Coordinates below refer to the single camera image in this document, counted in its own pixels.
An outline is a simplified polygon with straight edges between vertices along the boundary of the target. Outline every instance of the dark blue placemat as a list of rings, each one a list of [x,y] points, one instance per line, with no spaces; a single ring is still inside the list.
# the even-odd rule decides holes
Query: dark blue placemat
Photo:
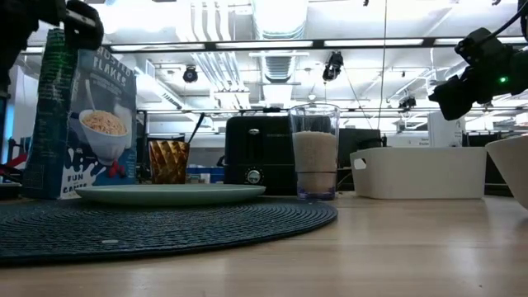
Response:
[[[0,205],[0,264],[203,252],[305,233],[336,217],[330,205],[291,199],[190,208],[84,200]]]

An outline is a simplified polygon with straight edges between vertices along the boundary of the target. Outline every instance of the tall glass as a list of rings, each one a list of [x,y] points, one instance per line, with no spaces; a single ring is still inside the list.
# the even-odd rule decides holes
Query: tall glass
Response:
[[[336,196],[339,107],[306,104],[290,109],[297,197],[332,200]]]

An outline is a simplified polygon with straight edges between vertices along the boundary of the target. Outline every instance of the wall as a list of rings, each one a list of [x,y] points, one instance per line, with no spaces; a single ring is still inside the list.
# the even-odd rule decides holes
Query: wall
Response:
[[[21,67],[14,66],[10,71],[12,84],[9,93],[11,99],[7,102],[6,123],[4,139],[2,140],[2,163],[7,161],[8,140],[13,138],[17,143],[21,137],[33,135],[35,125],[38,80],[26,76]],[[13,156],[18,155],[18,148],[13,151]]]

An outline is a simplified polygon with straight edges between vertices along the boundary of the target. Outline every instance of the wooden table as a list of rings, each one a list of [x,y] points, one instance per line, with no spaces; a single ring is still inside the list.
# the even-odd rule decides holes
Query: wooden table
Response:
[[[337,222],[251,247],[0,270],[0,296],[528,296],[511,198],[333,202]]]

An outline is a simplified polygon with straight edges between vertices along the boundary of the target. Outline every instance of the cereal bowl illustration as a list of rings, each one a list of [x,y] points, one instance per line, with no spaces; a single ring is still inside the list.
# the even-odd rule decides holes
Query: cereal bowl illustration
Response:
[[[82,130],[92,151],[103,165],[110,166],[119,159],[127,144],[125,123],[110,112],[85,110],[79,114]]]

